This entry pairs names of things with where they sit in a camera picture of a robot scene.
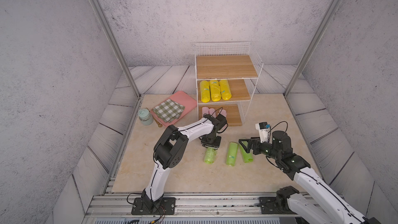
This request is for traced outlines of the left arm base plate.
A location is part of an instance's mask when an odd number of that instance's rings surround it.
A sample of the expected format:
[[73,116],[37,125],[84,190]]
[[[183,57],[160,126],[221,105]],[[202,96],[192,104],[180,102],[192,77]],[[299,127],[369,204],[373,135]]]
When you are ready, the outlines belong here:
[[136,198],[131,211],[132,215],[174,215],[176,198],[161,197],[152,202],[146,198]]

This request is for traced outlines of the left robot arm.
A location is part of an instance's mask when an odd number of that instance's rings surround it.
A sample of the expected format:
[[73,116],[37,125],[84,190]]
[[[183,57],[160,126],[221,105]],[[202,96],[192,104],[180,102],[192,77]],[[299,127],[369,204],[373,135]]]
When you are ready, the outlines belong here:
[[227,127],[227,112],[221,110],[219,114],[204,114],[199,121],[184,127],[170,125],[166,128],[154,147],[154,170],[141,196],[147,208],[153,210],[159,206],[170,171],[182,160],[187,145],[200,139],[205,148],[217,150],[221,143],[219,134]]

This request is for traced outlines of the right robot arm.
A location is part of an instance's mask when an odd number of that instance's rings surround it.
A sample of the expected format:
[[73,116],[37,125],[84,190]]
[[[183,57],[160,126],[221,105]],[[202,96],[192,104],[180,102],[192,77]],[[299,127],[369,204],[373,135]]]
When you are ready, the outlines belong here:
[[305,200],[294,187],[281,188],[277,192],[276,208],[281,213],[294,212],[310,224],[377,224],[375,218],[367,218],[350,206],[327,185],[301,156],[293,152],[291,139],[284,131],[274,131],[272,142],[260,138],[240,139],[245,152],[263,154],[274,159],[276,167],[300,185],[319,205]]

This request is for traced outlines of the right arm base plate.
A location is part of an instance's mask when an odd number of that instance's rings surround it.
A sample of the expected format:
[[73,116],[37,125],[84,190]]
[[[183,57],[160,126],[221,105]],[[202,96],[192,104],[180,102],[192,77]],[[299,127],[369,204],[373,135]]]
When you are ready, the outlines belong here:
[[260,197],[257,206],[261,209],[261,214],[296,214],[288,207],[287,200],[279,197]]

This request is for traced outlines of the yellow bag roll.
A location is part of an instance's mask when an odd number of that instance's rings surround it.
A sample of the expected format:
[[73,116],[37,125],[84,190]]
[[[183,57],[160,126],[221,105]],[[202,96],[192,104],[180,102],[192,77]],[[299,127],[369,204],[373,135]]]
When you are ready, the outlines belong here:
[[217,80],[209,81],[210,97],[213,102],[221,100],[221,87]]
[[228,80],[222,79],[219,81],[221,97],[223,100],[228,101],[232,97],[232,92]]
[[208,103],[211,100],[209,82],[202,80],[200,82],[200,93],[202,103]]

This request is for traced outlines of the light green bag roll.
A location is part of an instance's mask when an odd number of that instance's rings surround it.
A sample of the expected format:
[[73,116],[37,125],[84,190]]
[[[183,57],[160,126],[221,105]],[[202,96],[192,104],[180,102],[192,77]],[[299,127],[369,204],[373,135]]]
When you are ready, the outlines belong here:
[[205,152],[204,162],[206,164],[213,164],[215,161],[216,155],[217,155],[217,151],[211,147],[208,147]]

